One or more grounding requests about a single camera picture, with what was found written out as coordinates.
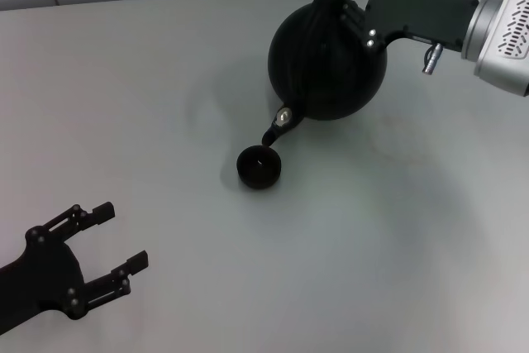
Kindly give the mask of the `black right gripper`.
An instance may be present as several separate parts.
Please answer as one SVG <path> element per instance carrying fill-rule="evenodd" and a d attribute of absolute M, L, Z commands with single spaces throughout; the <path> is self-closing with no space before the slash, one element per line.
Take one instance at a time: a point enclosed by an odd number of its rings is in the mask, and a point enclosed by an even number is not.
<path fill-rule="evenodd" d="M 407 38 L 461 52 L 478 0 L 368 0 L 365 12 L 344 1 L 339 25 L 366 46 L 383 50 Z"/>

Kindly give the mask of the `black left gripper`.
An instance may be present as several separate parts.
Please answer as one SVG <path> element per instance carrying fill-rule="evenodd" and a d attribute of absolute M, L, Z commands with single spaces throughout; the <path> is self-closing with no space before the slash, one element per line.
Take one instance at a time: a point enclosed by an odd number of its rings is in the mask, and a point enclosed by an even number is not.
<path fill-rule="evenodd" d="M 43 227 L 27 231 L 21 256 L 0 268 L 0 335 L 50 310 L 77 320 L 88 308 L 98 308 L 131 292 L 129 277 L 148 267 L 145 250 L 84 286 L 79 262 L 64 243 L 114 217 L 110 202 L 91 212 L 75 204 Z"/>

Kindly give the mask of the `black round teapot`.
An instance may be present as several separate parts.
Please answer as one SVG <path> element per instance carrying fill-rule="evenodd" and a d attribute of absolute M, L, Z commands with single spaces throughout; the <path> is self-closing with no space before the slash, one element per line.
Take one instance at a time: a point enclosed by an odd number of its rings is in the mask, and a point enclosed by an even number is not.
<path fill-rule="evenodd" d="M 262 143 L 272 145 L 303 119 L 331 121 L 358 112 L 378 92 L 387 69 L 386 50 L 341 29 L 344 1 L 312 0 L 291 13 L 274 33 L 269 80 L 282 101 Z"/>

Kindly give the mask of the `small black teacup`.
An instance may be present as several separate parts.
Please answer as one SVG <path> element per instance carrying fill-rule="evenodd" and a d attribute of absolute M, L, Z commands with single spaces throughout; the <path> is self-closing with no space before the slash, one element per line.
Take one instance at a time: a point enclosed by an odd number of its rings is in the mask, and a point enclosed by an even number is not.
<path fill-rule="evenodd" d="M 265 145 L 253 145 L 244 149 L 236 160 L 240 181 L 252 189 L 273 186 L 281 174 L 282 162 L 279 154 Z"/>

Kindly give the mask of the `silver right wrist connector plug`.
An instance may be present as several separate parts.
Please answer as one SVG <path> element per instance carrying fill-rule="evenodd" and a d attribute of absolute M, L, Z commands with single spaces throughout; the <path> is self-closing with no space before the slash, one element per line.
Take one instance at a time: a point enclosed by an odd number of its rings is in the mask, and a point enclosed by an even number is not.
<path fill-rule="evenodd" d="M 423 57 L 423 69 L 422 72 L 426 75 L 432 75 L 436 65 L 441 57 L 444 50 L 444 46 L 440 43 L 436 43 L 428 48 Z"/>

